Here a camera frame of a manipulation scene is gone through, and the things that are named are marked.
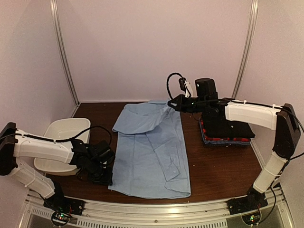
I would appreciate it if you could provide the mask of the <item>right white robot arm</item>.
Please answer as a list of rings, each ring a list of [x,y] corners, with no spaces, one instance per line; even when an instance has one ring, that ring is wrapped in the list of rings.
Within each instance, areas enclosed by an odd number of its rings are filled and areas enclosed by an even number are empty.
[[[291,104],[259,104],[233,98],[219,98],[211,78],[201,78],[191,85],[180,74],[179,95],[168,92],[168,105],[174,110],[199,114],[218,133],[214,137],[251,138],[251,146],[262,170],[244,198],[246,209],[254,209],[262,201],[261,194],[279,177],[295,155],[304,128]]]

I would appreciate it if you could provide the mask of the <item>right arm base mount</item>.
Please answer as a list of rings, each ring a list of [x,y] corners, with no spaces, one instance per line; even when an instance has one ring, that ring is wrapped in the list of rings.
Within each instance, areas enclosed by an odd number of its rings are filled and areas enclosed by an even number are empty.
[[[258,210],[268,205],[265,193],[260,193],[254,188],[247,191],[247,195],[240,198],[232,198],[227,201],[230,215]]]

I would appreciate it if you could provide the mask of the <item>light blue long sleeve shirt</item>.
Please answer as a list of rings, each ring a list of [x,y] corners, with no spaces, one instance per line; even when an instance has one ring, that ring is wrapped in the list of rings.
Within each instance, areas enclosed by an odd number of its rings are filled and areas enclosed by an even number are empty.
[[[191,195],[180,117],[165,101],[124,106],[112,128],[118,141],[110,190],[145,199]]]

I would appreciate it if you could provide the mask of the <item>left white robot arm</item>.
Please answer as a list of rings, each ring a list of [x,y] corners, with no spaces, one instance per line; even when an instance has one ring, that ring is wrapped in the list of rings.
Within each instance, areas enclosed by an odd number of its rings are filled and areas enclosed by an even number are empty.
[[[95,184],[110,186],[113,183],[111,164],[115,153],[107,141],[91,145],[77,136],[68,139],[45,138],[19,130],[13,122],[7,123],[0,132],[0,174],[15,178],[26,188],[49,199],[58,211],[68,207],[68,200],[60,185],[23,162],[22,157],[75,165],[86,170],[89,179]]]

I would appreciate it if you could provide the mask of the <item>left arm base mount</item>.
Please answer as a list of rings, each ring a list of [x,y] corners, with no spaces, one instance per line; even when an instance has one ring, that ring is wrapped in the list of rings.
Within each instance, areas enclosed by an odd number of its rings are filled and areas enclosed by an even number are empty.
[[[85,205],[83,200],[65,197],[62,192],[55,192],[51,197],[43,198],[43,201],[44,207],[67,215],[81,216]]]

